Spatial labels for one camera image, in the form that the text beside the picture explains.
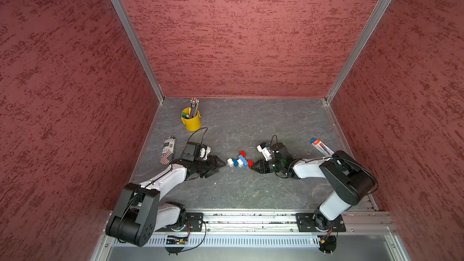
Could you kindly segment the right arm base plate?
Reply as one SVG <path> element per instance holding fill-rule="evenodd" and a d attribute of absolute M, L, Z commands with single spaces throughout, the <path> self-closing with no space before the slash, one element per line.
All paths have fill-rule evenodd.
<path fill-rule="evenodd" d="M 301 233 L 345 233 L 342 215 L 330 221 L 321 213 L 296 213 L 296 224 Z"/>

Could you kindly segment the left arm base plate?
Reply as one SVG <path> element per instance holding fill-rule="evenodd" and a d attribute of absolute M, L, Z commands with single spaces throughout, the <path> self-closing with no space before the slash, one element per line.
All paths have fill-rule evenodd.
<path fill-rule="evenodd" d="M 164 226 L 156 230 L 156 232 L 201 232 L 203 229 L 203 218 L 203 213 L 181 213 L 178 220 L 174 224 Z"/>

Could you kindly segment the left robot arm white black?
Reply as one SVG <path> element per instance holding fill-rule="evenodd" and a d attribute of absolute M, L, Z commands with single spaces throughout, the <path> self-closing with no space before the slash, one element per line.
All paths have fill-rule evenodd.
<path fill-rule="evenodd" d="M 186 206 L 160 201 L 192 175 L 208 178 L 224 166 L 226 163 L 215 155 L 196 161 L 176 159 L 157 176 L 140 184 L 125 185 L 106 224 L 105 234 L 122 243 L 142 247 L 153 232 L 162 228 L 186 229 L 190 222 Z"/>

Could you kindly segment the light blue long lego brick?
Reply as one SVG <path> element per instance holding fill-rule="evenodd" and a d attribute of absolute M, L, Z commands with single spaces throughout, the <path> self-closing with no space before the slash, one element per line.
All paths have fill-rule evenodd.
<path fill-rule="evenodd" d="M 239 155 L 239 158 L 238 158 L 238 159 L 240 159 L 240 160 L 243 161 L 243 163 L 244 163 L 244 166 L 243 166 L 243 167 L 248 167 L 248 163 L 247 163 L 247 159 L 246 159 L 246 158 L 244 158 L 243 156 Z"/>

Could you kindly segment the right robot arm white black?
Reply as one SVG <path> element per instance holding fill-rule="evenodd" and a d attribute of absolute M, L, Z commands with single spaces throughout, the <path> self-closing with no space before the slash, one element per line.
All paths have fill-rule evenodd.
<path fill-rule="evenodd" d="M 373 174 L 344 151 L 314 159 L 294 159 L 278 151 L 273 160 L 261 159 L 251 169 L 260 174 L 274 173 L 283 179 L 326 179 L 333 192 L 316 208 L 310 222 L 318 232 L 333 229 L 340 215 L 378 187 Z"/>

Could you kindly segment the white square lego brick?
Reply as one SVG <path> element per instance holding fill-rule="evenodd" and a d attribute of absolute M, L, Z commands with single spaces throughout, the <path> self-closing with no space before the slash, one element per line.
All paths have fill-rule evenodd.
<path fill-rule="evenodd" d="M 227 164 L 230 166 L 230 167 L 233 167 L 234 166 L 234 163 L 233 163 L 233 160 L 231 158 L 229 158 L 227 160 Z"/>

